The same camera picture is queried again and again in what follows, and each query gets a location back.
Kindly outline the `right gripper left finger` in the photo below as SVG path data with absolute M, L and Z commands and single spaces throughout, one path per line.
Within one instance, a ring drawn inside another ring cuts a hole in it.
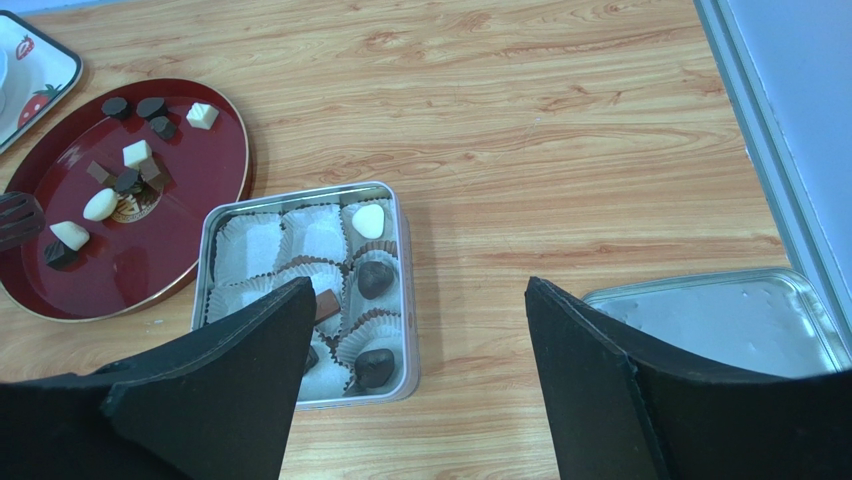
M 1 387 L 5 479 L 275 479 L 316 313 L 300 277 L 88 375 Z

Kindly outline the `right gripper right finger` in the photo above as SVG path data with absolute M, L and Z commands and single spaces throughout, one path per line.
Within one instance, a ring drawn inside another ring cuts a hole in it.
M 564 479 L 847 479 L 851 375 L 800 379 L 672 346 L 533 277 L 526 315 Z

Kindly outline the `brown rectangular chocolate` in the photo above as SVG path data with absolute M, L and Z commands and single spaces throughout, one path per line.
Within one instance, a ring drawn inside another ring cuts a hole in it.
M 334 291 L 327 289 L 315 297 L 316 312 L 314 323 L 316 325 L 330 319 L 341 311 L 341 306 Z

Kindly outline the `dark heart chocolate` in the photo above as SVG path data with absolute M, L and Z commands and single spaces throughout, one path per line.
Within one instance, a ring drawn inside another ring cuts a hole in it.
M 360 353 L 354 364 L 358 385 L 364 389 L 383 387 L 394 374 L 395 365 L 395 355 L 390 349 L 379 348 Z
M 395 273 L 391 266 L 381 261 L 366 261 L 356 268 L 357 286 L 367 300 L 382 296 L 393 284 Z

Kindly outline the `silver tin lid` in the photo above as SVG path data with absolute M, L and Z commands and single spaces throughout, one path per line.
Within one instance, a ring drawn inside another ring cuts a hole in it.
M 584 302 L 676 347 L 787 378 L 848 370 L 851 350 L 801 274 L 760 268 L 593 291 Z

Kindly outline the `pink square tin box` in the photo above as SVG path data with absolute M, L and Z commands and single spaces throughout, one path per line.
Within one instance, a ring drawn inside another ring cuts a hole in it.
M 369 204 L 385 211 L 376 240 L 352 227 Z M 395 280 L 380 297 L 359 292 L 356 268 L 391 266 Z M 220 320 L 280 285 L 306 277 L 316 295 L 331 289 L 341 311 L 314 326 L 319 362 L 303 376 L 297 406 L 317 410 L 384 403 L 410 396 L 420 380 L 419 344 L 408 220 L 397 195 L 378 181 L 285 193 L 216 207 L 204 220 L 192 328 Z M 394 352 L 395 371 L 376 389 L 357 383 L 364 351 Z

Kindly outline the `white triangular chocolate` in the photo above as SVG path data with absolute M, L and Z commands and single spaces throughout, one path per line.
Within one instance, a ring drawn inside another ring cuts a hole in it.
M 59 241 L 74 251 L 79 251 L 90 239 L 89 232 L 73 221 L 51 224 L 49 229 Z

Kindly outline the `white heart chocolate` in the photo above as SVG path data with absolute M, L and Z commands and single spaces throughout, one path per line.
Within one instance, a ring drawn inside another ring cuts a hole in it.
M 379 239 L 384 234 L 385 211 L 378 204 L 359 207 L 352 216 L 351 225 L 363 238 Z

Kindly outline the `dark red round plate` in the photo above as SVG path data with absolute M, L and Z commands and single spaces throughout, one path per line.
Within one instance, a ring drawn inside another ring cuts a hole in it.
M 1 255 L 1 288 L 12 301 L 49 320 L 102 320 L 147 308 L 167 298 L 196 274 L 202 225 L 215 207 L 247 198 L 254 168 L 246 128 L 233 104 L 217 90 L 190 80 L 160 78 L 119 87 L 130 103 L 160 97 L 176 125 L 169 140 L 132 115 L 124 121 L 101 111 L 95 98 L 57 123 L 24 157 L 8 189 L 33 195 L 49 224 L 73 221 L 90 234 L 76 262 L 64 270 L 47 264 L 50 231 Z M 190 126 L 195 102 L 219 110 L 211 130 Z M 170 176 L 169 184 L 138 201 L 128 223 L 112 217 L 83 218 L 100 186 L 89 173 L 97 163 L 123 170 L 122 149 L 146 140 Z

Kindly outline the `metal tongs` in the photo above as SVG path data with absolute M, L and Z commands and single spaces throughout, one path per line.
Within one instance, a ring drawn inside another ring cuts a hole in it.
M 1 195 L 1 251 L 37 237 L 45 226 L 43 209 L 33 195 L 17 191 Z

